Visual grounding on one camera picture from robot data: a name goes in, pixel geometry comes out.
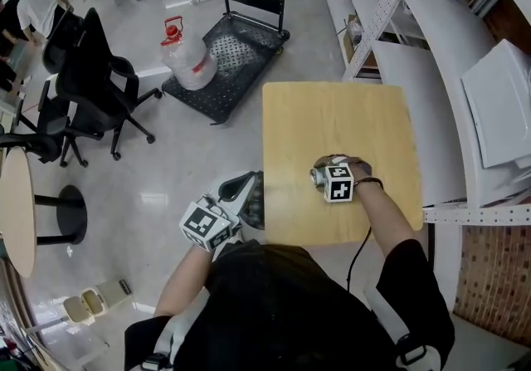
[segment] red handle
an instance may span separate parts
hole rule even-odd
[[[168,27],[168,23],[169,22],[172,22],[173,20],[180,20],[180,24],[181,24],[181,28],[179,29],[179,27],[177,27],[177,29],[182,32],[183,29],[184,29],[184,25],[183,25],[183,18],[181,16],[175,16],[175,17],[170,17],[170,18],[166,18],[166,20],[164,20],[164,25],[166,27]]]

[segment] black bracelet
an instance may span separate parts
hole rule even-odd
[[[354,181],[354,185],[352,186],[352,189],[356,189],[356,187],[362,182],[375,182],[380,185],[381,189],[383,189],[382,181],[378,178],[373,178],[372,176],[367,176],[366,178],[361,178],[358,181]]]

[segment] white box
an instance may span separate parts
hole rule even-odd
[[[354,176],[348,164],[327,166],[324,169],[324,199],[329,203],[351,202]]]
[[[179,223],[184,236],[206,251],[213,251],[231,236],[231,223],[197,203],[190,203]]]

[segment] white t-shirt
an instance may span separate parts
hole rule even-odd
[[[49,37],[58,6],[57,0],[20,0],[17,5],[20,28],[23,30],[32,24],[44,37]]]

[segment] wooden tabletop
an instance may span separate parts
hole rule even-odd
[[[417,152],[400,88],[268,83],[263,109],[268,242],[311,246],[364,239],[369,222],[357,196],[351,203],[326,203],[310,180],[315,160],[329,154],[369,162],[413,229],[421,229]]]
[[[11,149],[2,165],[0,232],[13,266],[28,278],[35,265],[37,235],[32,176],[26,153],[20,147]]]

